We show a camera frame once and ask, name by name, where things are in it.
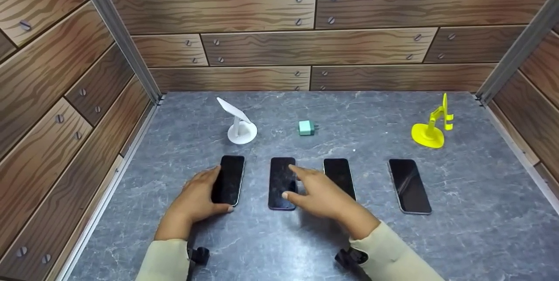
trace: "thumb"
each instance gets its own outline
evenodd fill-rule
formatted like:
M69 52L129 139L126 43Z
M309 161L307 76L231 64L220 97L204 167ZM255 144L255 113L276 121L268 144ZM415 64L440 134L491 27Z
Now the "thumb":
M212 213L218 215L220 213L228 213L233 211L233 206L228 203L215 203Z
M283 192L281 194L281 197L283 197L283 199L287 199L292 204L295 204L299 207L303 207L303 204L305 204L305 198L306 198L305 196L299 195L299 194L294 193L294 192Z

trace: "aluminum corner post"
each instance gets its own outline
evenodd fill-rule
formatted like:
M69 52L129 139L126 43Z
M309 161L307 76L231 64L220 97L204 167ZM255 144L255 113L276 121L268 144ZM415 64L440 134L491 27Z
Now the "aluminum corner post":
M547 0L477 90L476 96L484 106L493 100L557 22L559 0Z
M158 104L162 97L161 92L149 72L144 59L140 55L136 44L134 44L132 37L130 37L130 33L128 33L124 22L122 22L120 15L118 15L118 11L114 7L114 4L112 4L111 0L91 1L103 19L110 34L113 36L114 41L118 47L120 47L122 54L124 54L124 57L132 67L134 74L136 74L138 80L140 80L140 83L144 86L150 100L154 104Z

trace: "white phone stand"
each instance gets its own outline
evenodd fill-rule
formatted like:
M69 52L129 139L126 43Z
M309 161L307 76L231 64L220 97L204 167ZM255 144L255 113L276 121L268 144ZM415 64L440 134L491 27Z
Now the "white phone stand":
M258 129L253 122L246 117L243 111L235 108L229 102L226 102L222 98L217 98L217 101L227 113L235 116L233 119L233 125L227 131L227 137L234 144L247 144L251 142L258 133Z

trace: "black smartphone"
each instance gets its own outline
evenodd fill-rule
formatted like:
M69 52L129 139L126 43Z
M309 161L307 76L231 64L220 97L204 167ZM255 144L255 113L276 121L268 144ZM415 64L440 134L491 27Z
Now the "black smartphone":
M286 190L297 193L297 176L288 165L295 165L294 158L272 158L270 161L270 185L268 208L272 210L295 210L295 205L283 199Z
M214 203L228 203L236 206L239 202L243 181L244 156L222 156L221 170L211 191Z
M349 170L349 161L346 158L325 158L323 168L324 174L355 200L355 188Z
M388 165L402 212L429 215L432 211L431 204L415 161L392 158L388 160Z

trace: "beige sleeve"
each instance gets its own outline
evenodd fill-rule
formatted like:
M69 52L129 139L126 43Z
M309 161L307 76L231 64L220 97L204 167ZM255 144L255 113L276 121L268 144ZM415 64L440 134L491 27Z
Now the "beige sleeve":
M152 241L136 281L185 281L189 266L186 241Z
M349 242L369 256L360 266L372 281L444 281L384 222L368 237Z

